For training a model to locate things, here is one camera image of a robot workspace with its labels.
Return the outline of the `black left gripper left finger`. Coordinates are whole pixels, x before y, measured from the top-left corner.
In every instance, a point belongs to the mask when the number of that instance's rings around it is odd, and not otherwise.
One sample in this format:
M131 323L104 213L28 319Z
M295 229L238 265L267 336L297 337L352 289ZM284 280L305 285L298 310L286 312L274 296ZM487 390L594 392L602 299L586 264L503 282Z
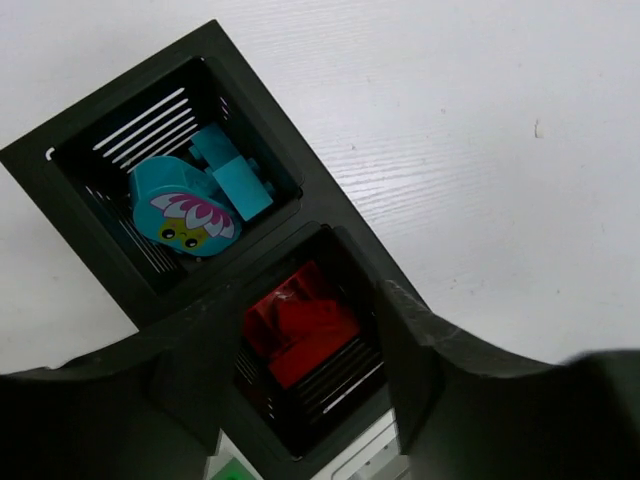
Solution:
M240 339L242 288L57 368L1 379L5 479L201 479Z

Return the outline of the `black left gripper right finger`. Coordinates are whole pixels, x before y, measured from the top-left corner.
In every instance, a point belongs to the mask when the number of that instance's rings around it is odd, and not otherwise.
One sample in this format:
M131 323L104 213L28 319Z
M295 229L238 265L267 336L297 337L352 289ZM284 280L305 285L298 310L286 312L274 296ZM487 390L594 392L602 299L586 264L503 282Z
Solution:
M639 354L551 365L494 346L392 281L377 323L401 453L414 479L635 479Z

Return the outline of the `red round lego piece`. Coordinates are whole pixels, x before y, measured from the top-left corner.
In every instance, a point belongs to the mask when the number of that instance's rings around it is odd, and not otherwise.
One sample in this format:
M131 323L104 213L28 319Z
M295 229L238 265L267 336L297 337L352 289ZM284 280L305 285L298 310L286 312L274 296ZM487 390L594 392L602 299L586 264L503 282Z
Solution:
M252 306L243 335L288 389L360 333L344 296L313 261Z

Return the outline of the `light blue lego brick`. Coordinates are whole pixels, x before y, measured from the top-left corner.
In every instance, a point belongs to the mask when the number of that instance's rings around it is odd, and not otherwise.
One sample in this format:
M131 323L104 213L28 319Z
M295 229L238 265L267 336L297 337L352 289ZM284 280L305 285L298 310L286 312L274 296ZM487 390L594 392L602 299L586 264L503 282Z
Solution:
M275 188L261 177L253 158L245 158L217 124L191 137L191 154L204 160L211 175L244 221L250 221L274 203Z

